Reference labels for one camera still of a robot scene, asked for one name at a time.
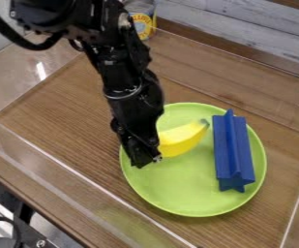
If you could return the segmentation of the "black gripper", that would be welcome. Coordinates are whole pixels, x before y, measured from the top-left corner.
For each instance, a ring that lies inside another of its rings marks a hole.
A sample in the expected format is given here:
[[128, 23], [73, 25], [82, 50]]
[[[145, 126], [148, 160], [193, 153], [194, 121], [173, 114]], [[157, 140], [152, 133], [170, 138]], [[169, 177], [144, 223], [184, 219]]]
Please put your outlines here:
[[113, 119], [110, 128], [122, 144], [132, 166], [144, 168], [161, 160], [157, 120], [164, 113], [165, 95], [152, 70], [142, 74], [105, 78], [105, 94]]

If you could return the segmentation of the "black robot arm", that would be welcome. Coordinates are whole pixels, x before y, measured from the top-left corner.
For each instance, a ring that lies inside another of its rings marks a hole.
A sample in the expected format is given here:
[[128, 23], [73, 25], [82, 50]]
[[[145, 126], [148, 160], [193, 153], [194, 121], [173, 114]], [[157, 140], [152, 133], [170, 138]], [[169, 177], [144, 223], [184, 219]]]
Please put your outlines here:
[[104, 80], [110, 127], [132, 165], [162, 158], [157, 121], [165, 95], [150, 70], [150, 47], [120, 0], [12, 0], [12, 18], [45, 35], [60, 35], [82, 50]]

